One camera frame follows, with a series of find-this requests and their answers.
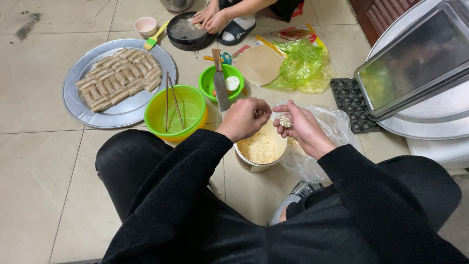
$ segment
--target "cleaver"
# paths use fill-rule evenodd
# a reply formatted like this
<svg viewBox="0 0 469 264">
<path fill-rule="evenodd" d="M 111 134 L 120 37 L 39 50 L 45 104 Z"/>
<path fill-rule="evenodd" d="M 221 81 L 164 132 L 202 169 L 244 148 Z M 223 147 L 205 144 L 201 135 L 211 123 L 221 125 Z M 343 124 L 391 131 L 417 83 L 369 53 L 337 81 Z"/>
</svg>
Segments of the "cleaver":
<svg viewBox="0 0 469 264">
<path fill-rule="evenodd" d="M 217 95 L 218 107 L 220 111 L 226 111 L 230 108 L 230 101 L 228 100 L 228 91 L 225 84 L 225 77 L 223 76 L 223 69 L 221 67 L 220 50 L 217 48 L 212 49 L 213 61 L 215 62 L 215 75 L 213 75 L 213 87 Z"/>
</svg>

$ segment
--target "tray of spring rolls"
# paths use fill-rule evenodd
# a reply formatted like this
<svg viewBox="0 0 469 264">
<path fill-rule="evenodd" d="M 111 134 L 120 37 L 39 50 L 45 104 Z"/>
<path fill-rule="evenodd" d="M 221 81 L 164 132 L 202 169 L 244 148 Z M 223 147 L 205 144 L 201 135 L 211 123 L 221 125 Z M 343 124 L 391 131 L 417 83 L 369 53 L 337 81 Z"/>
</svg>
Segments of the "tray of spring rolls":
<svg viewBox="0 0 469 264">
<path fill-rule="evenodd" d="M 81 57 L 68 72 L 62 99 L 79 122 L 94 128 L 119 128 L 144 119 L 145 107 L 161 87 L 163 73 L 176 80 L 176 65 L 156 45 L 145 40 L 119 39 L 104 43 Z"/>
</svg>

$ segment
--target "pastry brush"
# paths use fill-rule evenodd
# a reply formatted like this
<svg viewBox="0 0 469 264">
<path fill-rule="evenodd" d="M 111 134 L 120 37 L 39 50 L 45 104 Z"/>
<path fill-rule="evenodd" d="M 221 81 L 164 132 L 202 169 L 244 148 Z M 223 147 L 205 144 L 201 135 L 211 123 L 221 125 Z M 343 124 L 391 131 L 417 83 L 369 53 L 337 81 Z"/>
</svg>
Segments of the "pastry brush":
<svg viewBox="0 0 469 264">
<path fill-rule="evenodd" d="M 166 23 L 164 23 L 159 28 L 158 32 L 153 37 L 150 37 L 149 39 L 147 39 L 147 41 L 145 42 L 145 45 L 144 45 L 144 49 L 146 51 L 150 51 L 156 45 L 158 36 L 165 30 L 165 28 L 168 24 L 169 24 L 169 20 L 166 21 Z"/>
</svg>

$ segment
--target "round aluminum tray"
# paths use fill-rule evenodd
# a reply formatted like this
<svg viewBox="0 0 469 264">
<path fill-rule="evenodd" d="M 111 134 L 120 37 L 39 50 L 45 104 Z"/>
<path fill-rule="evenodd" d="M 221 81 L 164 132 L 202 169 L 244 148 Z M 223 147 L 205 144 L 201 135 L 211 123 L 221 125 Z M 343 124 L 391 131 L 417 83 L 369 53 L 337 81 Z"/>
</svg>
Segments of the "round aluminum tray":
<svg viewBox="0 0 469 264">
<path fill-rule="evenodd" d="M 114 54 L 117 50 L 126 48 L 142 49 L 143 39 L 118 39 L 104 43 L 81 57 L 72 66 L 62 88 L 62 99 L 65 109 L 79 122 L 94 128 L 119 128 L 138 123 L 144 119 L 145 107 L 150 99 L 161 89 L 166 87 L 166 78 L 151 93 L 143 90 L 133 96 L 127 97 L 115 106 L 102 112 L 93 113 L 86 104 L 83 96 L 78 92 L 75 82 L 84 78 L 92 68 L 92 64 L 106 56 Z M 169 53 L 156 45 L 150 53 L 161 65 L 163 73 L 169 72 L 173 83 L 176 83 L 176 65 Z"/>
<path fill-rule="evenodd" d="M 367 60 L 442 0 L 417 3 L 378 39 Z M 469 82 L 456 85 L 378 122 L 386 130 L 420 140 L 449 140 L 469 136 Z"/>
</svg>

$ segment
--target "knife handle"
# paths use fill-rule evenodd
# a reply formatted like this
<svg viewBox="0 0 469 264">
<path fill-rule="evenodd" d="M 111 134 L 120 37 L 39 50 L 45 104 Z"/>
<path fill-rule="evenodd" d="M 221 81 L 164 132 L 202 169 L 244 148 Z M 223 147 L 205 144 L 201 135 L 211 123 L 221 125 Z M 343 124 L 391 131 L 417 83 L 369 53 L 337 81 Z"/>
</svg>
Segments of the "knife handle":
<svg viewBox="0 0 469 264">
<path fill-rule="evenodd" d="M 221 68 L 220 50 L 217 48 L 212 49 L 213 61 L 215 62 L 215 70 L 223 71 Z"/>
</svg>

